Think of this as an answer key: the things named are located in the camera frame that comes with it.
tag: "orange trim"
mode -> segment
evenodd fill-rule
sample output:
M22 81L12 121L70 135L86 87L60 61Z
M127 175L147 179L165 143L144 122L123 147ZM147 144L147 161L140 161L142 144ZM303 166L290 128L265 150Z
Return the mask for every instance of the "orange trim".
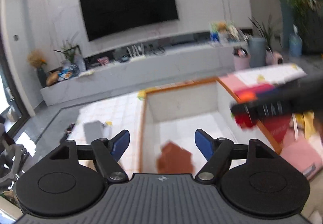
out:
M164 87L164 88L157 87L156 89L151 89L151 90L147 91L146 94L152 95L152 94L156 94L156 93L163 93L163 92L167 92L167 91L171 91L171 90L182 89L185 87L191 87L191 86L216 82L217 80L218 80L217 77L212 77L212 78L206 78L206 79L202 79L202 80L191 80L191 81L186 81L186 82L178 82L178 83L176 83L176 84L178 84L177 86L169 86L169 87Z
M146 122L146 108L147 108L147 97L144 100L143 104L143 111L141 114L141 123L140 123L140 129L139 129L139 138L140 138L140 143L139 143L139 173L143 171L143 134L145 131L145 122Z

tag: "glass door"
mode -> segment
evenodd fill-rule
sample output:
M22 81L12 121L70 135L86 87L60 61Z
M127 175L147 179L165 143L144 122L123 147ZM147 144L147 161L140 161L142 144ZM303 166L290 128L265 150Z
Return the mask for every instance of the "glass door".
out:
M12 78L0 39L0 123L4 124L5 131L12 138L29 117Z

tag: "logo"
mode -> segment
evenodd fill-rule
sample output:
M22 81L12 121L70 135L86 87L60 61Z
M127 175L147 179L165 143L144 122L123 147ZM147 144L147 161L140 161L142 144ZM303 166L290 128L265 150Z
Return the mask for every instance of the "logo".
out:
M160 176L159 178L158 178L158 180L159 181L165 181L165 180L167 180L168 178L167 177L165 177L165 176Z

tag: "gray floor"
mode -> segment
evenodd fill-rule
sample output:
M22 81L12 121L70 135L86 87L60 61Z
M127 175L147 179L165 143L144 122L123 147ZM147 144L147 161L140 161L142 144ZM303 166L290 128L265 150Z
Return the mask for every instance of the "gray floor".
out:
M290 58L288 54L283 54L285 62L294 62L307 74L323 71L323 59L321 56L302 56L301 58ZM138 91L144 88L164 85L167 83L184 81L187 79L197 79L208 76L220 76L232 70L223 70L220 74L217 71L190 75L189 77L177 77L162 81L155 81L141 84L135 87L127 87L120 90L105 92L89 97L83 97L77 100L61 103L54 106L46 106L42 103L37 107L37 114L30 118L22 129L15 136L15 140L25 145L27 150L33 154L28 160L25 170L39 161L42 157L51 152L59 145L59 140L64 134L64 130L75 123L79 115L79 109L84 105L98 100Z

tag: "metal screw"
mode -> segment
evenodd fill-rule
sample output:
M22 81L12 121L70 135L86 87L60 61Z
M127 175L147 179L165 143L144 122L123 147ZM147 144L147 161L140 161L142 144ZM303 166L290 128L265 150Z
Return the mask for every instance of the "metal screw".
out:
M208 180L213 179L214 175L210 172L202 172L202 173L199 173L198 177L201 180L208 181Z
M110 175L110 178L112 180L122 180L126 177L126 175L122 172L113 172L111 175Z

